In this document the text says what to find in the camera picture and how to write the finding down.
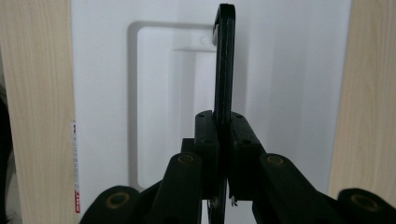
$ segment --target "light wood panel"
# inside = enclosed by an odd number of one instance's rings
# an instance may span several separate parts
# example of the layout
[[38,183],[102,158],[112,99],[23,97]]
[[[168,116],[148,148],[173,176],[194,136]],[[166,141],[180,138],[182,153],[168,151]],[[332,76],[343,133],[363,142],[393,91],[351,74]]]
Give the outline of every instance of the light wood panel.
[[354,1],[329,187],[396,206],[396,1]]
[[77,223],[70,2],[0,0],[23,223]]

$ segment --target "white wall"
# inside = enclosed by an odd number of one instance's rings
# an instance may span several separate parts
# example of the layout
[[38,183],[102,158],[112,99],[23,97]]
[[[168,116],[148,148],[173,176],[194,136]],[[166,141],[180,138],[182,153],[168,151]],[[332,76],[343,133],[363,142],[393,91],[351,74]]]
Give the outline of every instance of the white wall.
[[[72,1],[82,213],[105,189],[161,178],[193,137],[194,114],[212,109],[216,54],[205,39],[219,3]],[[233,111],[327,192],[350,1],[229,3]],[[255,223],[243,205],[226,223]]]

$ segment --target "white background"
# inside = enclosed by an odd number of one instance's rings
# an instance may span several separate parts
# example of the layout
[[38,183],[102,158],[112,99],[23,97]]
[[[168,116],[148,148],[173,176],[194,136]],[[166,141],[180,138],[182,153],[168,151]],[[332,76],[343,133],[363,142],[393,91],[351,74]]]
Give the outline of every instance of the white background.
[[[72,1],[82,213],[105,189],[143,189],[162,176],[177,139],[193,137],[193,114],[212,109],[215,57],[203,37],[219,3]],[[233,111],[266,151],[327,192],[350,1],[229,3]],[[226,223],[255,223],[250,211],[248,203],[229,208]]]

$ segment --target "wooden board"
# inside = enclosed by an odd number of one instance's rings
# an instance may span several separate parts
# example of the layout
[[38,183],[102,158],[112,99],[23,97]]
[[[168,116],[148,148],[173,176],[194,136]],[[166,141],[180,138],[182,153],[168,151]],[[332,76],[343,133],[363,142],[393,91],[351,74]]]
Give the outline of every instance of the wooden board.
[[70,2],[0,0],[23,223],[77,223]]
[[396,1],[354,1],[329,187],[396,206]]

